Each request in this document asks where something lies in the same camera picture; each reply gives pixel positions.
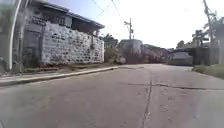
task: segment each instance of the utility pole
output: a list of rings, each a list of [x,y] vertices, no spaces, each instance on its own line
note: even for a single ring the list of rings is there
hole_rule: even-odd
[[[211,23],[211,19],[210,19],[210,14],[208,12],[209,8],[208,8],[206,0],[203,0],[203,3],[204,3],[204,6],[205,6],[205,14],[206,14],[206,16],[208,18],[209,36],[210,36],[210,41],[211,41],[211,44],[212,44],[214,39],[213,39],[212,23]]]
[[[132,24],[131,24],[131,18],[130,18],[130,22],[124,22],[124,25],[128,25],[128,29],[129,29],[129,40],[131,40],[131,34],[133,33],[133,29],[132,29]]]
[[[211,64],[215,64],[216,63],[216,54],[214,51],[214,38],[213,38],[213,28],[212,28],[212,23],[211,23],[211,18],[210,18],[210,13],[209,13],[209,7],[206,3],[206,0],[203,0],[204,6],[205,6],[205,14],[208,18],[208,25],[209,25],[209,36],[210,36],[210,42],[211,42],[211,46],[209,49],[209,60],[210,60],[210,65]]]

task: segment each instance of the sidewalk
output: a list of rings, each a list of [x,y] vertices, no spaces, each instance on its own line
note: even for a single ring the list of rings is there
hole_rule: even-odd
[[[56,73],[47,73],[47,74],[1,77],[0,86],[10,86],[15,84],[24,84],[24,83],[30,83],[30,82],[59,79],[59,78],[84,75],[84,74],[90,74],[90,73],[96,73],[96,72],[104,72],[104,71],[114,70],[117,68],[118,68],[117,66],[114,66],[114,67],[107,67],[107,68],[84,69],[84,70],[67,72],[67,73],[56,72]]]

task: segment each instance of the white wall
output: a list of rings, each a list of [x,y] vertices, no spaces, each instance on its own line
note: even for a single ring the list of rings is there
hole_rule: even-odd
[[[46,23],[42,63],[44,64],[76,64],[101,63],[104,60],[103,41],[83,32],[71,30],[57,24]]]

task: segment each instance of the roof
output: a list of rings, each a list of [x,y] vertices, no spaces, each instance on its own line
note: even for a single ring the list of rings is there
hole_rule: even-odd
[[[78,15],[78,14],[74,14],[74,13],[72,13],[72,12],[68,12],[68,13],[67,13],[67,16],[71,16],[72,18],[76,18],[76,19],[82,20],[82,21],[87,22],[87,23],[91,23],[91,24],[93,24],[93,25],[96,25],[96,26],[99,27],[99,28],[104,28],[104,27],[105,27],[104,25],[102,25],[102,24],[100,24],[100,23],[97,23],[96,21],[93,21],[93,20],[91,20],[91,19],[85,18],[85,17],[80,16],[80,15]]]
[[[66,12],[66,13],[69,11],[69,9],[67,9],[65,7],[58,6],[58,5],[49,3],[49,2],[44,2],[44,1],[38,1],[38,2],[41,3],[44,7],[47,7],[47,8],[55,9],[55,10]]]
[[[85,18],[85,17],[80,16],[78,14],[74,14],[72,12],[69,12],[69,9],[64,8],[62,6],[58,6],[58,5],[49,3],[49,2],[43,2],[43,1],[38,1],[38,2],[41,3],[44,7],[55,9],[55,10],[58,10],[58,11],[61,11],[61,12],[65,12],[67,16],[71,16],[72,18],[76,18],[76,19],[79,19],[81,21],[93,24],[93,25],[99,27],[100,29],[105,27],[104,25],[102,25],[100,23],[97,23],[96,21],[90,20],[88,18]]]

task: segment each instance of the road crack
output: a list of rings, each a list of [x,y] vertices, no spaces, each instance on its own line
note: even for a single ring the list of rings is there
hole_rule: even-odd
[[[151,101],[151,94],[152,94],[152,80],[150,80],[150,84],[147,85],[147,103],[146,103],[146,108],[145,108],[145,111],[144,111],[144,115],[143,115],[143,119],[141,121],[141,125],[140,125],[140,128],[144,128],[144,125],[145,125],[145,120],[147,118],[147,115],[149,113],[149,105],[150,105],[150,101]]]
[[[188,89],[188,90],[224,90],[222,88],[199,88],[199,87],[180,87],[180,86],[171,86],[168,84],[154,84],[153,87],[168,87],[168,88],[178,88],[178,89]]]

